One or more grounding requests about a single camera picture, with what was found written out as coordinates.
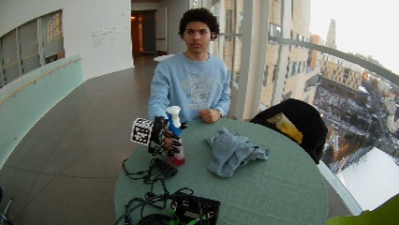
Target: sky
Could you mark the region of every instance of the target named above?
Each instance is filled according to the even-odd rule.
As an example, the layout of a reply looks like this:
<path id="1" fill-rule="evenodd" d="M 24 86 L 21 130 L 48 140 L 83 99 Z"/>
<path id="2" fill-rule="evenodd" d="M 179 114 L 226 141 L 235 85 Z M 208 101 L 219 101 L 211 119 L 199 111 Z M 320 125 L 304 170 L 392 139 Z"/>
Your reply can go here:
<path id="1" fill-rule="evenodd" d="M 333 19 L 336 49 L 371 55 L 399 74 L 397 8 L 397 0 L 310 0 L 310 31 L 325 41 Z"/>

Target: young man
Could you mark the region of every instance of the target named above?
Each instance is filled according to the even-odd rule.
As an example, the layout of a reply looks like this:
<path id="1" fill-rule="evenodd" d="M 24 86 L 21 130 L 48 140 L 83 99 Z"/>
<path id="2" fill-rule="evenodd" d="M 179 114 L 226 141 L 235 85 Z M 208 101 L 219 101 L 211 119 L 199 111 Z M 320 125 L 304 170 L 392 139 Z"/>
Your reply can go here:
<path id="1" fill-rule="evenodd" d="M 204 8 L 188 10 L 179 21 L 178 35 L 187 49 L 165 59 L 155 68 L 150 84 L 149 119 L 169 106 L 179 106 L 181 122 L 214 123 L 230 109 L 230 71 L 207 53 L 216 39 L 216 18 Z"/>

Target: red object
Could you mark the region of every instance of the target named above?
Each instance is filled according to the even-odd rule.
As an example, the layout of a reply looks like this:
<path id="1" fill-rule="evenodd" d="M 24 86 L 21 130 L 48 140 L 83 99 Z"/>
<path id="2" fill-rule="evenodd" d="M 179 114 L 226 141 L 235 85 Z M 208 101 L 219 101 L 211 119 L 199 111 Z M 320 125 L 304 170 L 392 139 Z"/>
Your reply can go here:
<path id="1" fill-rule="evenodd" d="M 184 164 L 186 160 L 184 160 L 184 158 L 177 158 L 177 157 L 173 157 L 173 158 L 171 158 L 171 162 L 173 162 L 173 164 L 174 164 L 175 166 L 181 166 L 181 165 Z"/>

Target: light blue sweatshirt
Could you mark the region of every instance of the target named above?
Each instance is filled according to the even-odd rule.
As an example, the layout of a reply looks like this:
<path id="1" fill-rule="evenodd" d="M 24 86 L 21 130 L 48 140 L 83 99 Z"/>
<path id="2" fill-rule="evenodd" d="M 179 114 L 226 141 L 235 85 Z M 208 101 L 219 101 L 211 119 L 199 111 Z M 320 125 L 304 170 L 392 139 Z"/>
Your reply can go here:
<path id="1" fill-rule="evenodd" d="M 150 83 L 149 120 L 165 118 L 165 109 L 179 106 L 181 122 L 200 119 L 202 109 L 230 109 L 230 71 L 222 60 L 210 55 L 207 61 L 191 61 L 182 52 L 165 59 L 154 70 Z"/>

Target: dark curly hair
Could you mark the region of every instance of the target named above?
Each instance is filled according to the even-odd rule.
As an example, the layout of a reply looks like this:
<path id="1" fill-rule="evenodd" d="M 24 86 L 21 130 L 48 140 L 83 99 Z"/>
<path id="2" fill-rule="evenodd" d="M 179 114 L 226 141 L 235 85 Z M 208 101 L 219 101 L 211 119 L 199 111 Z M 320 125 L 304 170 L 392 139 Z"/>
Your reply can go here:
<path id="1" fill-rule="evenodd" d="M 178 26 L 179 37 L 184 34 L 186 26 L 190 22 L 204 23 L 208 26 L 210 32 L 215 34 L 215 37 L 212 38 L 216 38 L 216 35 L 219 34 L 219 24 L 216 22 L 216 17 L 212 16 L 211 12 L 206 8 L 194 8 L 184 12 Z"/>

